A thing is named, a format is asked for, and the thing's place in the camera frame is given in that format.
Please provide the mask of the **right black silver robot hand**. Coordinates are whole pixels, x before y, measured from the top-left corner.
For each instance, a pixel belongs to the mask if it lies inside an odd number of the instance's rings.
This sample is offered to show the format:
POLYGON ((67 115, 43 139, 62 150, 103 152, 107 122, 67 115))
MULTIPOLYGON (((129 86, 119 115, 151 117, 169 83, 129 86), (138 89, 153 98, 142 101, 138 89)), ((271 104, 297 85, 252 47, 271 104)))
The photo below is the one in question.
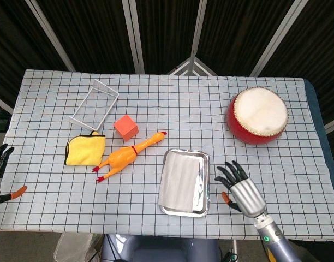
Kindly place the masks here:
POLYGON ((225 162, 226 167, 217 166, 223 176, 216 176, 215 181, 220 182, 232 194, 235 202, 223 192, 222 197, 226 204, 241 212, 244 216, 255 218, 266 211, 266 202, 261 196, 254 182, 248 177, 238 162, 225 162))

